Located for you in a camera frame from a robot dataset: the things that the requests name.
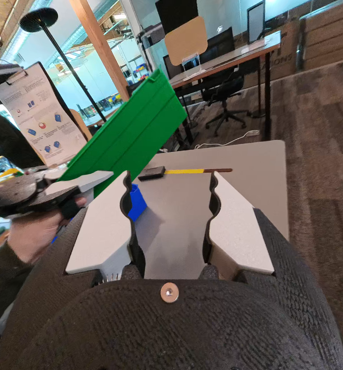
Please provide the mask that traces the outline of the blue plastic bin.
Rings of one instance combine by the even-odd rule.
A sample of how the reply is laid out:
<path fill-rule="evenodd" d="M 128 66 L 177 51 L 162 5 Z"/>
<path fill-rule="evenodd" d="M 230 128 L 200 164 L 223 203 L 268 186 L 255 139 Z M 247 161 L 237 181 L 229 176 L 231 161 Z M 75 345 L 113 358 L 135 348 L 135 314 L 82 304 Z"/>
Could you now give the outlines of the blue plastic bin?
<path fill-rule="evenodd" d="M 93 189 L 90 189 L 87 192 L 82 193 L 82 195 L 79 195 L 78 197 L 85 197 L 86 199 L 91 199 L 93 198 L 92 193 L 93 193 Z M 128 216 L 135 223 L 135 221 L 139 218 L 139 216 L 146 210 L 147 204 L 137 184 L 132 183 L 130 197 L 132 201 L 132 208 L 130 209 Z M 57 234 L 53 238 L 51 244 L 53 244 L 55 240 L 64 232 L 66 226 L 67 224 L 64 224 L 58 229 Z"/>

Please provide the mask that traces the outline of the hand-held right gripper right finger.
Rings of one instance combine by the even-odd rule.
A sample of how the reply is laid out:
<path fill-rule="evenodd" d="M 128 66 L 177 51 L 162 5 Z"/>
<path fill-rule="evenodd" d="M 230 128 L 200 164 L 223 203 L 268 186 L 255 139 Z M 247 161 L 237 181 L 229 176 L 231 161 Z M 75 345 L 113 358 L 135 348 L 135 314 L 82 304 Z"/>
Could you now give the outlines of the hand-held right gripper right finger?
<path fill-rule="evenodd" d="M 243 271 L 272 275 L 274 266 L 254 206 L 217 171 L 211 173 L 210 192 L 204 262 L 217 268 L 221 280 L 233 281 Z"/>

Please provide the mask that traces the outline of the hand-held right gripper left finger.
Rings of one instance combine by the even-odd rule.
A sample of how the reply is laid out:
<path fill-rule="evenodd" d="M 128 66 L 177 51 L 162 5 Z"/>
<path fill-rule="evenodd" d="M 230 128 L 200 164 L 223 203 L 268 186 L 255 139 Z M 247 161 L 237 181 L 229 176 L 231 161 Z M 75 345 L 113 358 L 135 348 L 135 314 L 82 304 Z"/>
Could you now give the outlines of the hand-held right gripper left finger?
<path fill-rule="evenodd" d="M 124 171 L 87 207 L 66 273 L 99 270 L 103 278 L 121 278 L 128 264 L 140 270 L 140 246 L 128 213 L 132 208 L 131 173 Z"/>

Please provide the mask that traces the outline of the person's left hand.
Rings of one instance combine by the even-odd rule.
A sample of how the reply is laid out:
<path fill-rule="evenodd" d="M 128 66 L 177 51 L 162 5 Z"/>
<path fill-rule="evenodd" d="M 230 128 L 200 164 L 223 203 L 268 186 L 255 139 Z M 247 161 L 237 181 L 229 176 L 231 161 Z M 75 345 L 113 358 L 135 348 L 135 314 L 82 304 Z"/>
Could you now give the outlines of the person's left hand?
<path fill-rule="evenodd" d="M 7 244 L 22 262 L 33 265 L 51 245 L 59 228 L 68 223 L 60 210 L 16 217 L 12 219 Z"/>

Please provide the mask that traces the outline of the long wooden desk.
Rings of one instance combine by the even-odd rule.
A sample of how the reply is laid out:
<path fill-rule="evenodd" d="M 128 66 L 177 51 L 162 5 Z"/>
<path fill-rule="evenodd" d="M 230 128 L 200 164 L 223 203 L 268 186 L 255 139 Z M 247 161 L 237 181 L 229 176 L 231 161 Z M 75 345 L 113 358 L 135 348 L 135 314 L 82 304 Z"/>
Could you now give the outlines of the long wooden desk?
<path fill-rule="evenodd" d="M 234 51 L 212 59 L 201 66 L 194 67 L 187 72 L 174 76 L 169 82 L 174 90 L 191 84 L 194 81 L 225 71 L 234 66 L 240 66 L 244 62 L 256 58 L 265 58 L 265 80 L 264 80 L 264 113 L 265 123 L 262 141 L 271 140 L 271 54 L 281 47 L 281 30 L 266 35 L 263 39 L 255 41 L 250 45 L 244 45 Z"/>

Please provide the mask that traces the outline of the instruction sheet board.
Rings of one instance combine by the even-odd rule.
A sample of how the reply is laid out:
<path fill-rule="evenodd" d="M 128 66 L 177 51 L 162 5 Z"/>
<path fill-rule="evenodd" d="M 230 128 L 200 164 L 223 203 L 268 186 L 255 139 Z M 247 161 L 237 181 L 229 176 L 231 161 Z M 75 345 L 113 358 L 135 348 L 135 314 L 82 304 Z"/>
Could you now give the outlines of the instruction sheet board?
<path fill-rule="evenodd" d="M 40 62 L 0 65 L 0 102 L 48 167 L 72 160 L 88 142 Z"/>

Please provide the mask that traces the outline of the black object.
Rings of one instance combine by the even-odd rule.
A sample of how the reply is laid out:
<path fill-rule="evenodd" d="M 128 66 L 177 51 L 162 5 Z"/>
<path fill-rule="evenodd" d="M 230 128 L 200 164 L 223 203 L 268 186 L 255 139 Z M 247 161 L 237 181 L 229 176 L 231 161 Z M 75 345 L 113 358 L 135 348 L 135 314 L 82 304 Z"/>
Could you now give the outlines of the black object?
<path fill-rule="evenodd" d="M 139 174 L 138 179 L 140 181 L 149 181 L 152 179 L 163 178 L 165 174 L 165 167 L 159 166 L 154 168 L 143 169 Z"/>

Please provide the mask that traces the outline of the green plastic bin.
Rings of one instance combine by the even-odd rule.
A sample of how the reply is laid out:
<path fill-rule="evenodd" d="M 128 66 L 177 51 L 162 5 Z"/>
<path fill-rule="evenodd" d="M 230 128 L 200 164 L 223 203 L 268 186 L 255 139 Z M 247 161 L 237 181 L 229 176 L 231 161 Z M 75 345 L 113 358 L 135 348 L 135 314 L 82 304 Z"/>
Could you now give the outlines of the green plastic bin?
<path fill-rule="evenodd" d="M 113 172 L 95 186 L 96 197 L 124 171 L 134 180 L 186 118 L 167 76 L 157 69 L 70 161 L 59 181 Z"/>

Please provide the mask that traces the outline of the wooden post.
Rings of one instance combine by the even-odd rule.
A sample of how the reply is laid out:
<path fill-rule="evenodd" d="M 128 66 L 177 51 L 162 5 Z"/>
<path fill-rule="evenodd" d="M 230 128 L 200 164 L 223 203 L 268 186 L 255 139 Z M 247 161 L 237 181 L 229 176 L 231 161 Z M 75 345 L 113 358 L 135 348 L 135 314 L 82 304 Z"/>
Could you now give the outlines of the wooden post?
<path fill-rule="evenodd" d="M 118 65 L 116 58 L 98 24 L 96 17 L 86 0 L 71 0 L 71 6 L 78 17 L 81 25 L 98 53 L 106 71 L 117 88 L 124 102 L 129 100 L 127 80 Z"/>

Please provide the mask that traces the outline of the small black monitor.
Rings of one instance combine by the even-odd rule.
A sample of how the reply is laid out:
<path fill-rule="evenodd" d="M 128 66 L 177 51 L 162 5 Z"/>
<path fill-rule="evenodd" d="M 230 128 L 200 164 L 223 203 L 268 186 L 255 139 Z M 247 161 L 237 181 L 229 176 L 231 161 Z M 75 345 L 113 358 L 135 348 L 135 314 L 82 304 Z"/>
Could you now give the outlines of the small black monitor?
<path fill-rule="evenodd" d="M 248 44 L 261 39 L 265 34 L 265 1 L 247 9 Z"/>

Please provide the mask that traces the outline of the large cardboard box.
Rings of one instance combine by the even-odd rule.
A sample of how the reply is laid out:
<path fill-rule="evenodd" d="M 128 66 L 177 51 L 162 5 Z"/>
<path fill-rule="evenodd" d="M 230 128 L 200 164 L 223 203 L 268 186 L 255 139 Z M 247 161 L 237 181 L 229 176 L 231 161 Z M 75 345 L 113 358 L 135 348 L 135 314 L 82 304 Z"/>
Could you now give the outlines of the large cardboard box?
<path fill-rule="evenodd" d="M 281 46 L 271 55 L 271 81 L 293 75 L 296 72 L 299 20 L 287 22 L 272 33 L 281 32 Z"/>

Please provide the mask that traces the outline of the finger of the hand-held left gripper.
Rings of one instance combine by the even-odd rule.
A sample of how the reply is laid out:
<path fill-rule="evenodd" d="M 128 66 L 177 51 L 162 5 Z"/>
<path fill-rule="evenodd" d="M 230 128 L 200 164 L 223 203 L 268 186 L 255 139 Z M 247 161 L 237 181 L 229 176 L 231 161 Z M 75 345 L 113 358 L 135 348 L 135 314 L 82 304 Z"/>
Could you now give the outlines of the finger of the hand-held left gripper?
<path fill-rule="evenodd" d="M 76 179 L 56 181 L 47 187 L 44 192 L 45 195 L 51 195 L 56 192 L 65 191 L 71 187 L 78 187 L 80 192 L 84 193 L 108 180 L 113 174 L 113 171 L 95 171 L 94 173 L 82 175 Z"/>

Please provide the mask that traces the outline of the tan chair back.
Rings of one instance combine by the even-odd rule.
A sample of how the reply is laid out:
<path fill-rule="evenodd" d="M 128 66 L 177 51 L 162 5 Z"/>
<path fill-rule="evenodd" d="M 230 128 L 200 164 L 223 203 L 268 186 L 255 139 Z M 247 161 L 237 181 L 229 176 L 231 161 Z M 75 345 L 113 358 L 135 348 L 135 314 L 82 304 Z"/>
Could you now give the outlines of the tan chair back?
<path fill-rule="evenodd" d="M 165 46 L 171 64 L 178 66 L 201 55 L 208 47 L 207 40 L 205 21 L 201 16 L 172 30 L 165 36 Z"/>

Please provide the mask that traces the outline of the black floor lamp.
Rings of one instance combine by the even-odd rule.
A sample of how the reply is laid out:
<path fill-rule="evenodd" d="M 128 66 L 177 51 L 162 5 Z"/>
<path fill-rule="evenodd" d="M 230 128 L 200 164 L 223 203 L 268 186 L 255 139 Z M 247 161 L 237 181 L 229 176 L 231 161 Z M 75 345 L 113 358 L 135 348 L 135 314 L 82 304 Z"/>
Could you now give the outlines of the black floor lamp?
<path fill-rule="evenodd" d="M 62 49 L 60 48 L 60 46 L 58 45 L 58 43 L 54 39 L 53 35 L 49 31 L 49 27 L 54 25 L 57 20 L 58 20 L 57 11 L 53 8 L 44 7 L 44 8 L 40 8 L 38 10 L 31 11 L 31 12 L 27 13 L 25 16 L 23 16 L 21 18 L 21 20 L 19 21 L 19 25 L 20 25 L 22 30 L 24 30 L 28 33 L 36 33 L 36 32 L 39 32 L 41 30 L 44 31 L 44 33 L 46 34 L 48 39 L 51 41 L 54 48 L 56 49 L 56 51 L 60 55 L 60 57 L 63 59 L 63 61 L 65 62 L 65 64 L 69 68 L 69 70 L 71 71 L 71 73 L 74 76 L 74 78 L 76 79 L 77 83 L 79 84 L 79 86 L 81 87 L 81 89 L 83 90 L 83 92 L 85 93 L 87 98 L 90 100 L 91 104 L 93 105 L 93 107 L 95 108 L 97 113 L 99 114 L 100 118 L 105 123 L 106 118 L 102 114 L 99 106 L 97 105 L 95 100 L 92 98 L 92 96 L 90 95 L 86 86 L 83 84 L 80 77 L 77 75 L 77 72 L 74 70 L 71 63 L 67 59 L 66 55 L 64 54 L 64 52 L 62 51 Z"/>

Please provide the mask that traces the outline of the person's left forearm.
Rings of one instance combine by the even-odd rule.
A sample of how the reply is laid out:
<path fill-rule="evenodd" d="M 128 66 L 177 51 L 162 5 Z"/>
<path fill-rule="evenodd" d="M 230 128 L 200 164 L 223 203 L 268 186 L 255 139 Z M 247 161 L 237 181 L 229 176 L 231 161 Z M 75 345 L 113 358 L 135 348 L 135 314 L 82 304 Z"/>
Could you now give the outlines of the person's left forearm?
<path fill-rule="evenodd" d="M 7 242 L 0 247 L 0 318 L 16 299 L 33 265 L 21 261 Z"/>

